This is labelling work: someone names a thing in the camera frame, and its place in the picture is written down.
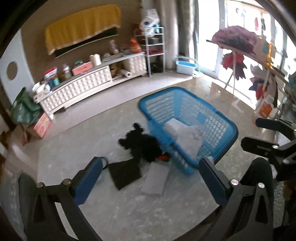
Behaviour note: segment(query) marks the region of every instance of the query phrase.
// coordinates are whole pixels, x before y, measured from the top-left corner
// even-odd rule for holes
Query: blue plastic laundry basket
[[[237,127],[230,119],[184,88],[170,87],[146,96],[139,101],[139,109],[148,119],[151,135],[188,175],[199,168],[199,160],[203,157],[212,156],[216,164],[238,137]],[[195,160],[163,129],[163,125],[172,118],[187,126],[198,125],[205,132],[205,140]]]

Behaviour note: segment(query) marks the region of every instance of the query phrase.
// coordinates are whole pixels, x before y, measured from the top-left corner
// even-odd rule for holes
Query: paper towel roll
[[[89,61],[92,62],[93,66],[98,66],[101,64],[101,57],[98,54],[90,55]]]
[[[126,71],[125,69],[122,69],[120,71],[122,74],[124,74],[126,77],[130,77],[131,76],[131,72]]]

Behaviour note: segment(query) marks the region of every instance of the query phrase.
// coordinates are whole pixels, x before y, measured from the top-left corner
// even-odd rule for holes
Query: tiled floor
[[[17,127],[12,134],[12,144],[7,155],[4,178],[10,176],[12,172],[23,169],[37,179],[39,149],[52,137],[121,103],[190,79],[192,76],[166,72],[154,74],[152,77],[131,79],[113,86],[74,104],[65,112],[55,114],[52,126],[46,136],[42,140],[32,140],[25,146],[21,144],[22,132]]]
[[[266,135],[266,130],[252,123],[252,108],[203,77],[176,86],[204,99],[236,124],[238,139],[216,168],[229,179],[240,180],[255,156],[242,150],[242,138],[261,139]],[[132,129],[134,122],[147,130],[147,120],[137,108],[140,98],[104,111],[43,143],[38,181],[45,185],[61,183],[85,168],[94,156],[105,156],[110,163],[130,159],[130,152],[118,145],[118,139]],[[80,210],[103,240],[174,240],[217,207],[198,172],[185,176],[172,161],[162,165],[170,171],[160,196],[141,192],[149,170],[147,162],[143,161],[140,167],[142,178],[120,191],[114,186],[108,169],[102,172]],[[60,215],[66,230],[74,235],[65,216],[61,212]]]

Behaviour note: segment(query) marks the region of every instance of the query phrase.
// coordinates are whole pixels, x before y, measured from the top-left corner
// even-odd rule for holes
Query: red box
[[[78,67],[72,69],[73,75],[81,74],[93,67],[92,62],[84,63],[82,65],[79,65]]]
[[[34,137],[43,138],[50,128],[51,124],[51,120],[47,117],[45,113],[43,113],[35,124],[28,126],[26,132]]]

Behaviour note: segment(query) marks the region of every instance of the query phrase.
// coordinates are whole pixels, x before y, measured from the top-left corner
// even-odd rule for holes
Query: round hole
[[[7,66],[7,76],[9,80],[14,80],[17,75],[17,63],[12,61]]]

